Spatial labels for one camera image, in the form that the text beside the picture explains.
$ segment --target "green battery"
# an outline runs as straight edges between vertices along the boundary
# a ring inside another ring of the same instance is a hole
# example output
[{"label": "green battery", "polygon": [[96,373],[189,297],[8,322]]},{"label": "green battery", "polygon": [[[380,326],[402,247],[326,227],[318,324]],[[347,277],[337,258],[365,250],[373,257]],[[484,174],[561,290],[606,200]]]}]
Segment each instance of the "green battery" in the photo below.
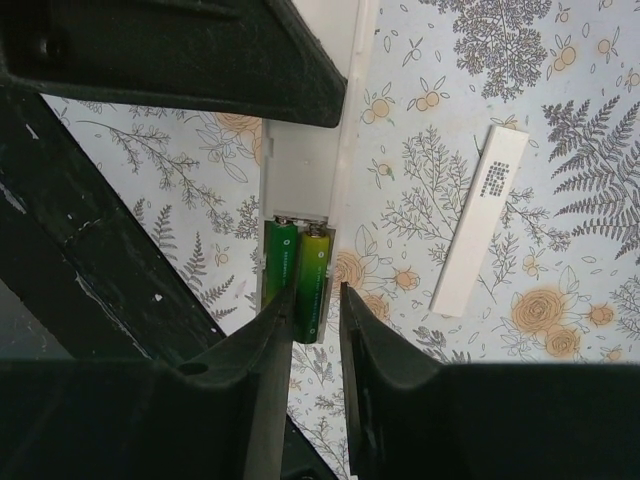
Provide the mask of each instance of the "green battery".
[{"label": "green battery", "polygon": [[282,288],[293,283],[297,249],[298,227],[277,217],[267,224],[265,306],[271,303]]},{"label": "green battery", "polygon": [[309,231],[302,235],[293,324],[293,338],[298,343],[315,343],[318,340],[330,242],[319,225],[311,225]]}]

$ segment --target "floral tablecloth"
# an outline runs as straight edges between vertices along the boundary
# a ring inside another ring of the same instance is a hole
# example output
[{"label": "floral tablecloth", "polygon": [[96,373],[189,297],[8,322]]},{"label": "floral tablecloth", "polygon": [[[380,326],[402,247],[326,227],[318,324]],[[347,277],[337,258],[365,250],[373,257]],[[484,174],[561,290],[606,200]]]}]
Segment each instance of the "floral tablecloth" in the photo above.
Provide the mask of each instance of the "floral tablecloth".
[{"label": "floral tablecloth", "polygon": [[[638,22],[640,0],[382,0],[337,281],[442,362],[637,361]],[[222,328],[253,318],[260,122],[47,100]],[[444,318],[429,302],[494,124],[529,147]],[[324,344],[295,346],[289,411],[348,478],[337,322],[334,303]]]}]

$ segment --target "aa battery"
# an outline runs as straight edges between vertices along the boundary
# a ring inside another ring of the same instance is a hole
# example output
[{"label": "aa battery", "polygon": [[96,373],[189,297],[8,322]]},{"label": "aa battery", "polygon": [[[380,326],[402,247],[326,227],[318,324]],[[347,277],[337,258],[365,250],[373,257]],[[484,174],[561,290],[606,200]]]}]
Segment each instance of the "aa battery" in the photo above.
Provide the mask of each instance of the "aa battery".
[{"label": "aa battery", "polygon": [[296,273],[298,227],[290,221],[276,218],[267,223],[267,267],[264,305],[278,292],[293,283]]},{"label": "aa battery", "polygon": [[318,340],[330,240],[319,225],[311,225],[301,237],[294,322],[294,340],[299,343]]}]

